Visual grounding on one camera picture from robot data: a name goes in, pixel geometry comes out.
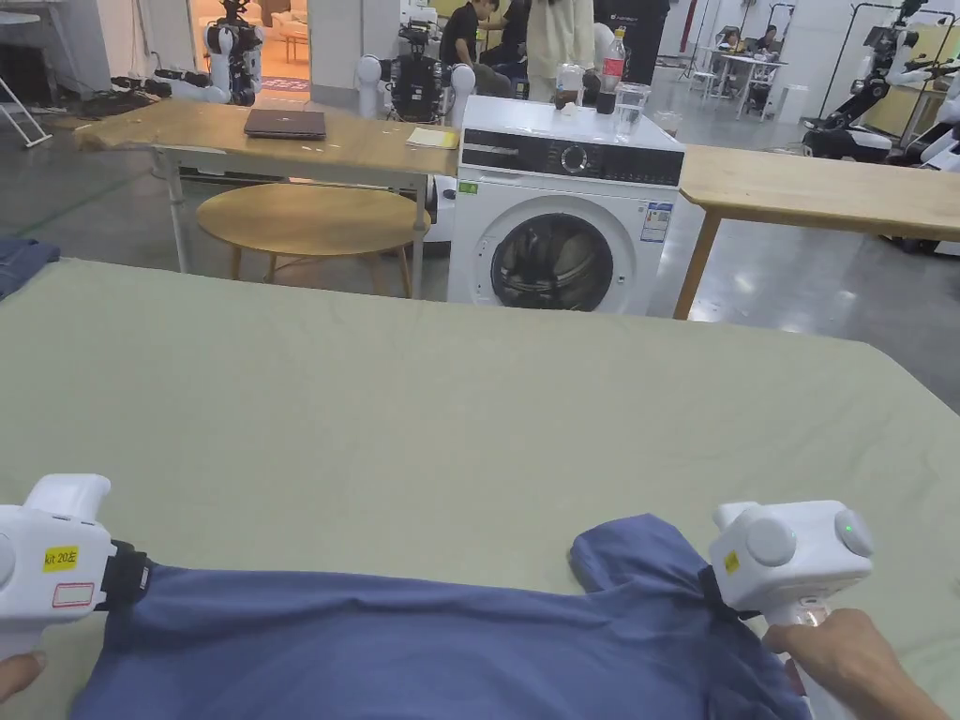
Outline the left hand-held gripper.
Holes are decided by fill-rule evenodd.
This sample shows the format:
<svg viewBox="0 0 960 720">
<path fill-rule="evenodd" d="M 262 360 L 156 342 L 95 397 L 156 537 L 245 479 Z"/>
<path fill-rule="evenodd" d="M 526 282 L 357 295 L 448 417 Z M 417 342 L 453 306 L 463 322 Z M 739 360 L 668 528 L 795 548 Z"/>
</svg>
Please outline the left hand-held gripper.
<svg viewBox="0 0 960 720">
<path fill-rule="evenodd" d="M 98 522 L 111 491 L 90 473 L 48 474 L 22 505 L 1 507 L 1 658 L 37 649 L 44 631 L 141 600 L 151 561 Z"/>
</svg>

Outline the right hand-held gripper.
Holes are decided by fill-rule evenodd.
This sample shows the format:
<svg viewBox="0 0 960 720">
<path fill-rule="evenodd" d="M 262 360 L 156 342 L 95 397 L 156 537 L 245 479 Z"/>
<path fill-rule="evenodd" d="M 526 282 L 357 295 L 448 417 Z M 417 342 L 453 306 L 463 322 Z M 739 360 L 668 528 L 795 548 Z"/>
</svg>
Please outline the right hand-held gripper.
<svg viewBox="0 0 960 720">
<path fill-rule="evenodd" d="M 712 518 L 718 535 L 699 579 L 739 621 L 820 626 L 829 600 L 872 573 L 873 536 L 842 502 L 726 503 Z"/>
</svg>

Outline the person's right hand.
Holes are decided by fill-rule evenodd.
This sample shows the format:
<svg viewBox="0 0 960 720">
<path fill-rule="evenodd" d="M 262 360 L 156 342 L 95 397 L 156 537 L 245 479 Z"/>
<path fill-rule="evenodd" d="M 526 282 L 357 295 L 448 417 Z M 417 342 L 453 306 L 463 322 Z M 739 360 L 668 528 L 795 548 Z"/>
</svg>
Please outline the person's right hand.
<svg viewBox="0 0 960 720">
<path fill-rule="evenodd" d="M 795 692 L 806 694 L 805 673 L 857 719 L 950 717 L 908 676 L 862 610 L 838 609 L 819 626 L 771 625 L 763 643 L 788 655 L 785 672 Z"/>
</svg>

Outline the person's left hand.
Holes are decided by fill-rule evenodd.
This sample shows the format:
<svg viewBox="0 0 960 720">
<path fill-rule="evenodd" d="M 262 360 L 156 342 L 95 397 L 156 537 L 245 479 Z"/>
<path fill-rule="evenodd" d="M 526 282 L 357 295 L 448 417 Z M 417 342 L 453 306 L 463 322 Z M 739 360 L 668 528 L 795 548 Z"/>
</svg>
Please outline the person's left hand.
<svg viewBox="0 0 960 720">
<path fill-rule="evenodd" d="M 46 653 L 34 651 L 16 654 L 2 659 L 0 663 L 0 702 L 29 687 L 43 672 L 47 664 Z"/>
</svg>

